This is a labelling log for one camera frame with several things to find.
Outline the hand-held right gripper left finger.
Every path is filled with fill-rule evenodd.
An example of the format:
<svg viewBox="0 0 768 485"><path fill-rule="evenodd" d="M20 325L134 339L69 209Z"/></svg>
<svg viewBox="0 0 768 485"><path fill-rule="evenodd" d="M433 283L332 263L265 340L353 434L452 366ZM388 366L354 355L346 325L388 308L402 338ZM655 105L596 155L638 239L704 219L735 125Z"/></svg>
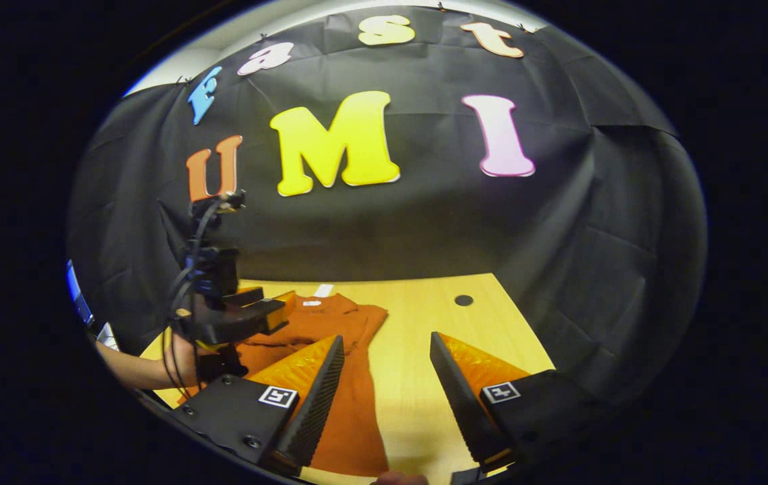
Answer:
<svg viewBox="0 0 768 485"><path fill-rule="evenodd" d="M189 432L285 476L311 464L344 365L340 335L251 375L222 375L172 411Z"/></svg>

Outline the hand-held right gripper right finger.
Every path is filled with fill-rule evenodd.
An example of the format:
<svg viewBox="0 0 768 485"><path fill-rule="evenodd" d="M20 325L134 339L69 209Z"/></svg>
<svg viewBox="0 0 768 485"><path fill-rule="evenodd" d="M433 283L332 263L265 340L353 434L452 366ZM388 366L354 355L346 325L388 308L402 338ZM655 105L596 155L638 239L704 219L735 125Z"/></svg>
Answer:
<svg viewBox="0 0 768 485"><path fill-rule="evenodd" d="M613 413L557 370L529 373L441 332L430 336L430 361L483 472L546 461Z"/></svg>

